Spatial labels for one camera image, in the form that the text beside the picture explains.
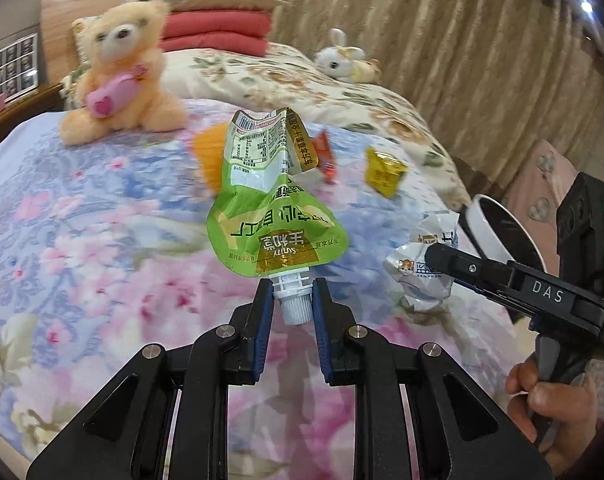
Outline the person's right hand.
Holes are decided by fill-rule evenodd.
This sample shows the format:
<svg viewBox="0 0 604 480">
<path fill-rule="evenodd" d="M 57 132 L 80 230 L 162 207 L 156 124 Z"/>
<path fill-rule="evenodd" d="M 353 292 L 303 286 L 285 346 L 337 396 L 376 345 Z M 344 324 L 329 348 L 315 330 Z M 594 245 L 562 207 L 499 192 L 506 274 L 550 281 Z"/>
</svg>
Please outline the person's right hand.
<svg viewBox="0 0 604 480">
<path fill-rule="evenodd" d="M 597 393 L 590 376 L 583 374 L 573 385 L 542 382 L 534 356 L 515 365 L 505 389 L 511 395 L 507 414 L 531 441 L 537 438 L 529 413 L 558 422 L 555 440 L 543 455 L 558 478 L 568 471 L 587 449 L 596 434 Z"/>
</svg>

